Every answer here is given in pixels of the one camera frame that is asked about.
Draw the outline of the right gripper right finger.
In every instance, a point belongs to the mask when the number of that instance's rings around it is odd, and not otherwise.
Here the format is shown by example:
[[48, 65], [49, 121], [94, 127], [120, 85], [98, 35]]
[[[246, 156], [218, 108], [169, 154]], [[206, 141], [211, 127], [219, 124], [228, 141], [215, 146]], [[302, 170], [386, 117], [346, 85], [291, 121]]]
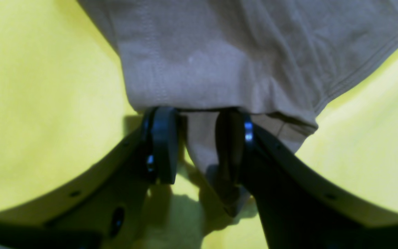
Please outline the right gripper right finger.
[[237, 109], [215, 127], [219, 164], [256, 202], [270, 249], [398, 249], [398, 213], [336, 186]]

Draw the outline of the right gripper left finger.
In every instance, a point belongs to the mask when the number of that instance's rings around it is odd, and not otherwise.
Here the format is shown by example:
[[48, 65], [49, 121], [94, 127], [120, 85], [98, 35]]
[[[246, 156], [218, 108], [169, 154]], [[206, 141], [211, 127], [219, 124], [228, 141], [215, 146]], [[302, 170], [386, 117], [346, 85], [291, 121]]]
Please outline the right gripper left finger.
[[140, 127], [82, 175], [0, 211], [0, 246], [130, 249], [149, 187], [175, 183], [177, 114], [171, 107], [148, 109]]

